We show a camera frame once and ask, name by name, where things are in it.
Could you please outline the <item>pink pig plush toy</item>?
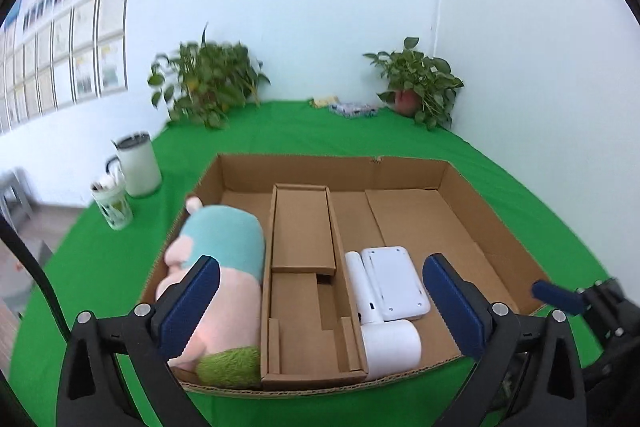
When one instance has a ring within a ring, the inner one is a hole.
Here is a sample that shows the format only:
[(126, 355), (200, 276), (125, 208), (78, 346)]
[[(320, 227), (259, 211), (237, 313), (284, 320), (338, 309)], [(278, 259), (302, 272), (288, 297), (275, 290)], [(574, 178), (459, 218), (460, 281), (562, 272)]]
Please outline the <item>pink pig plush toy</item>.
[(217, 261), (215, 292), (186, 345), (168, 359), (172, 369), (203, 386), (254, 389), (260, 384), (260, 314), (266, 241), (259, 220), (226, 205), (186, 200), (186, 221), (164, 254), (167, 275), (155, 295), (182, 281), (198, 260)]

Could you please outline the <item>white plastic device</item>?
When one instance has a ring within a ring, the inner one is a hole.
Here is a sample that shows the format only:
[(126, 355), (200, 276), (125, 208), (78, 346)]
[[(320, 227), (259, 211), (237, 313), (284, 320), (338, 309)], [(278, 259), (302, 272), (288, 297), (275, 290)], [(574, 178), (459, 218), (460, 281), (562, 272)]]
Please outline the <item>white plastic device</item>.
[(367, 248), (360, 255), (386, 322), (416, 320), (431, 311), (430, 300), (406, 248)]

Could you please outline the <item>white hair dryer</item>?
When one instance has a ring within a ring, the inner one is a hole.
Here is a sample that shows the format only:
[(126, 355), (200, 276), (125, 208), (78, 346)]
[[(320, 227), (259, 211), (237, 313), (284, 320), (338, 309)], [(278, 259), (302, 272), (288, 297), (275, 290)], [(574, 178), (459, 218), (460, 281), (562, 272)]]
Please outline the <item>white hair dryer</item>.
[(366, 355), (366, 381), (416, 369), (421, 360), (422, 343), (414, 325), (408, 320), (383, 320), (360, 254), (346, 253), (345, 268), (354, 293)]

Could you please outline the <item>green tablecloth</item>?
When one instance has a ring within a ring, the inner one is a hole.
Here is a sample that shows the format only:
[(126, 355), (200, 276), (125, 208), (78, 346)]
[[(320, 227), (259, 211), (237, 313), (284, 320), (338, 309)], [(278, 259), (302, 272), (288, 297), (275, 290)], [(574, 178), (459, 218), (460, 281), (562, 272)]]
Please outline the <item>green tablecloth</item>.
[[(484, 197), (553, 282), (575, 288), (605, 277), (588, 248), (513, 176), (454, 134), (423, 130), (387, 110), (346, 119), (303, 102), (271, 102), (241, 109), (221, 130), (168, 127), (153, 147), (164, 183), (154, 195), (132, 203), (131, 225), (113, 231), (99, 210), (90, 208), (47, 265), (67, 320), (84, 310), (117, 317), (132, 308), (184, 195), (219, 153), (443, 159)], [(470, 367), (469, 361), (454, 361), (397, 384), (336, 395), (194, 395), (192, 400), (215, 426), (428, 426)]]

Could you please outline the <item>patterned paper cup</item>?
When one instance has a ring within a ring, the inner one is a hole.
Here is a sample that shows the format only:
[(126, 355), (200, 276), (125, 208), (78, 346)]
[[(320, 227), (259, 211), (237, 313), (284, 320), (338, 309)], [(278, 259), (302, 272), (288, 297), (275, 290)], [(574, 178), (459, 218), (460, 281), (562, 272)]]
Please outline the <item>patterned paper cup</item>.
[(111, 229), (120, 231), (132, 220), (126, 185), (121, 176), (105, 173), (91, 184), (91, 195)]

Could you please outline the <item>white kettle jug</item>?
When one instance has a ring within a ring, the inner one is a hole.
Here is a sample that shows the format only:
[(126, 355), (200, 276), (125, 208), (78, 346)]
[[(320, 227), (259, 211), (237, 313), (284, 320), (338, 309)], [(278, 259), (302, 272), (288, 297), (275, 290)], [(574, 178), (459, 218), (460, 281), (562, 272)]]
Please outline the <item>white kettle jug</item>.
[(137, 132), (114, 142), (116, 155), (108, 158), (105, 172), (123, 179), (131, 197), (144, 197), (154, 193), (162, 184), (148, 132)]

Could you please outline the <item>grey plastic stool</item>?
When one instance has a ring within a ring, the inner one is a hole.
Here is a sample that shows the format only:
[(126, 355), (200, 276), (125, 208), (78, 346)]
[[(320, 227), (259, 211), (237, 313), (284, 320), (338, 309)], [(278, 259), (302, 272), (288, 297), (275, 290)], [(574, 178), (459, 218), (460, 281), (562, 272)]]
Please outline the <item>grey plastic stool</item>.
[(1, 175), (1, 214), (15, 231), (26, 220), (34, 217), (24, 186), (12, 171)]

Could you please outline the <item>right potted green plant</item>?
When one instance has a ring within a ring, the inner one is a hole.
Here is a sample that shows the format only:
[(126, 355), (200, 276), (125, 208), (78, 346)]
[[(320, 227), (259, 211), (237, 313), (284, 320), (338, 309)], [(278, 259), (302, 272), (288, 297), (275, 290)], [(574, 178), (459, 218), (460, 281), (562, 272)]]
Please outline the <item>right potted green plant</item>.
[(449, 63), (419, 50), (419, 37), (406, 37), (399, 51), (363, 54), (386, 81), (378, 99), (427, 130), (452, 124), (452, 110), (464, 87)]

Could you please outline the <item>potted green plant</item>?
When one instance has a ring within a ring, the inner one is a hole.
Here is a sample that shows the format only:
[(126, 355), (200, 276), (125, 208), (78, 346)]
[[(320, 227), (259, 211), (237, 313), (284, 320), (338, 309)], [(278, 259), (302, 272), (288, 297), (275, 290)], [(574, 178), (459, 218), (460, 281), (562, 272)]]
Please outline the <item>potted green plant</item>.
[(165, 106), (171, 122), (193, 122), (220, 129), (233, 109), (259, 103), (259, 90), (269, 77), (248, 47), (217, 42), (201, 35), (159, 53), (150, 66), (151, 104)]
[(406, 37), (399, 51), (363, 54), (386, 81), (378, 99), (427, 130), (452, 124), (452, 110), (464, 87), (449, 63), (419, 50), (419, 37)]

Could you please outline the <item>left potted green plant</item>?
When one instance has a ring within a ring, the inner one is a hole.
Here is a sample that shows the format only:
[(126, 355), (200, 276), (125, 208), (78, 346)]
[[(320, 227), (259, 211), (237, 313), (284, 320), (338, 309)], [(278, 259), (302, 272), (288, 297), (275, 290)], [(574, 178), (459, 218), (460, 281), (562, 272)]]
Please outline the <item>left potted green plant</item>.
[(151, 104), (165, 106), (171, 122), (193, 122), (220, 129), (233, 109), (259, 103), (259, 90), (269, 77), (248, 47), (217, 42), (201, 35), (159, 53), (150, 66)]

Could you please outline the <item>small colourful packet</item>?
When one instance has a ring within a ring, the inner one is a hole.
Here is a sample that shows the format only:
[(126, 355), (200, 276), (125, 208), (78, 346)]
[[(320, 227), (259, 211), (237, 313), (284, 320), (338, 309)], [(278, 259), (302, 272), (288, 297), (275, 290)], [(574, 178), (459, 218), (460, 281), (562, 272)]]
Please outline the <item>small colourful packet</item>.
[(378, 115), (378, 108), (369, 104), (332, 103), (329, 111), (345, 118), (366, 118)]

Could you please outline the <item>yellow small item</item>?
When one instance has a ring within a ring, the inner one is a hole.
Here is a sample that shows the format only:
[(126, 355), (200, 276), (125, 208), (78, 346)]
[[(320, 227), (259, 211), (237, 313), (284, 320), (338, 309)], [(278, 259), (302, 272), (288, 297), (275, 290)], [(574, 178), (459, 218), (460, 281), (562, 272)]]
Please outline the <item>yellow small item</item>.
[(314, 108), (325, 108), (337, 104), (340, 101), (337, 96), (326, 96), (325, 98), (312, 98), (309, 104)]

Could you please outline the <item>framed certificates on wall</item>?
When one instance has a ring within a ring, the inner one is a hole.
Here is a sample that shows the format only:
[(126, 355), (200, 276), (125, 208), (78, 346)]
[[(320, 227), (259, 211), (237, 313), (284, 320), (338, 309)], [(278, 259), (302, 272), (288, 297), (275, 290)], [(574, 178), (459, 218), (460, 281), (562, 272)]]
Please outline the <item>framed certificates on wall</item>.
[(20, 34), (1, 28), (1, 132), (125, 92), (128, 0), (81, 0)]

